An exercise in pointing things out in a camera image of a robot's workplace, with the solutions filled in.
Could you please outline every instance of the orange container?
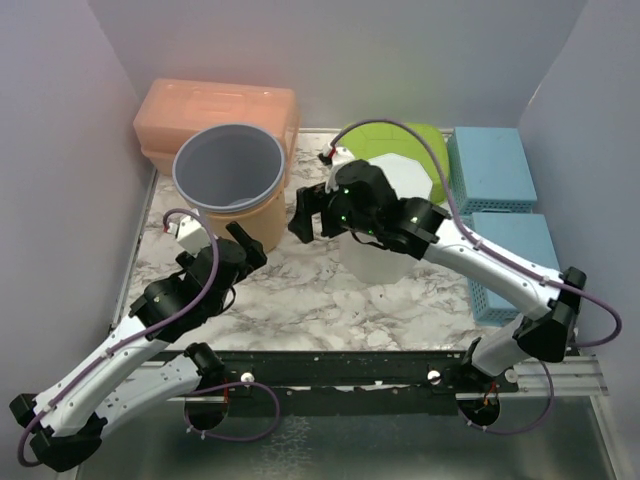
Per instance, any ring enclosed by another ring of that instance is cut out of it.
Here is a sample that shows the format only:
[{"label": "orange container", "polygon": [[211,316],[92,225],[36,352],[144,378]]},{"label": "orange container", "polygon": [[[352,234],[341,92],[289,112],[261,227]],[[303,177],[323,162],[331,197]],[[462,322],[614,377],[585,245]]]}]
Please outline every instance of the orange container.
[{"label": "orange container", "polygon": [[285,185],[289,183],[300,128],[293,90],[160,78],[133,127],[142,153],[170,176],[175,155],[189,138],[226,123],[248,123],[271,133],[285,152]]}]

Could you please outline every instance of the blue basket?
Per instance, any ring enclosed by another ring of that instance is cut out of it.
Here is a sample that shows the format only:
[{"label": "blue basket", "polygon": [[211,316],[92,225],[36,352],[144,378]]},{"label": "blue basket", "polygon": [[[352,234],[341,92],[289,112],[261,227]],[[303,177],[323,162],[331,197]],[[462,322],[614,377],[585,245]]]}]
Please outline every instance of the blue basket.
[{"label": "blue basket", "polygon": [[[516,255],[538,265],[560,269],[544,215],[474,213],[469,226]],[[480,325],[503,326],[518,315],[513,305],[478,282],[469,280],[469,292],[473,318]]]},{"label": "blue basket", "polygon": [[531,212],[538,198],[517,129],[456,127],[447,150],[461,215]]}]

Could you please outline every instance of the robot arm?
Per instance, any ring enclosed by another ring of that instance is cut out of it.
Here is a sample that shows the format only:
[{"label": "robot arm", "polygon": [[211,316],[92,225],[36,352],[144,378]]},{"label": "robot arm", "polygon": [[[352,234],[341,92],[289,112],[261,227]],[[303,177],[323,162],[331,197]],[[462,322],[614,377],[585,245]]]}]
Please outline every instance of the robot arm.
[{"label": "robot arm", "polygon": [[[56,471],[68,470],[91,456],[104,437],[142,410],[187,394],[201,382],[223,383],[224,365],[207,344],[189,346],[184,355],[160,369],[139,367],[182,334],[222,313],[233,286],[266,264],[259,242],[238,224],[227,229],[238,243],[218,239],[215,280],[193,309],[153,333],[143,333],[181,311],[201,292],[213,264],[213,249],[204,242],[201,248],[190,244],[189,251],[177,257],[180,272],[149,284],[129,315],[65,378],[38,395],[21,394],[11,402],[18,423],[33,433],[30,446],[40,462]],[[139,338],[120,346],[136,335]],[[53,399],[65,389],[68,393],[54,406]]]},{"label": "robot arm", "polygon": [[[486,381],[529,357],[548,362],[564,358],[579,312],[580,297],[537,283],[474,246],[450,214],[423,198],[397,198],[379,167],[355,160],[346,149],[333,152],[329,181],[297,192],[289,230],[308,243],[311,217],[319,213],[322,236],[349,232],[375,236],[378,248],[437,263],[486,285],[513,303],[521,315],[497,333],[476,340],[461,366],[463,375]],[[570,268],[558,272],[533,264],[474,234],[474,238],[513,263],[549,280],[582,289],[586,276]]]}]

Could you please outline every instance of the gray bucket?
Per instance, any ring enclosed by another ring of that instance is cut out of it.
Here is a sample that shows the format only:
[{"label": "gray bucket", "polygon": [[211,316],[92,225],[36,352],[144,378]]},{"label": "gray bucket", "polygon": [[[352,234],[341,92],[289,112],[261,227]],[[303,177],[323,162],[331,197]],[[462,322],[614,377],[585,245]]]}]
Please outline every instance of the gray bucket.
[{"label": "gray bucket", "polygon": [[267,200],[281,184],[285,155],[278,140],[253,125],[203,130],[176,154],[173,181],[202,213],[237,213]]}]

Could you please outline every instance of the white container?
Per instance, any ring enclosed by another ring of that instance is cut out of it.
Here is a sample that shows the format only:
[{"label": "white container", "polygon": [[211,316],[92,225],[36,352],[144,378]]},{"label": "white container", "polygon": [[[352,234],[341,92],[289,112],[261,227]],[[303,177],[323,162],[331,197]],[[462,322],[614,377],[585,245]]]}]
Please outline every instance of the white container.
[{"label": "white container", "polygon": [[[433,182],[420,162],[395,153],[388,153],[372,158],[369,163],[384,171],[398,198],[429,199]],[[358,238],[363,242],[376,242],[375,237],[361,233],[358,234]],[[362,245],[349,234],[340,235],[339,242],[340,263],[364,283],[397,283],[418,262],[409,255]]]}]

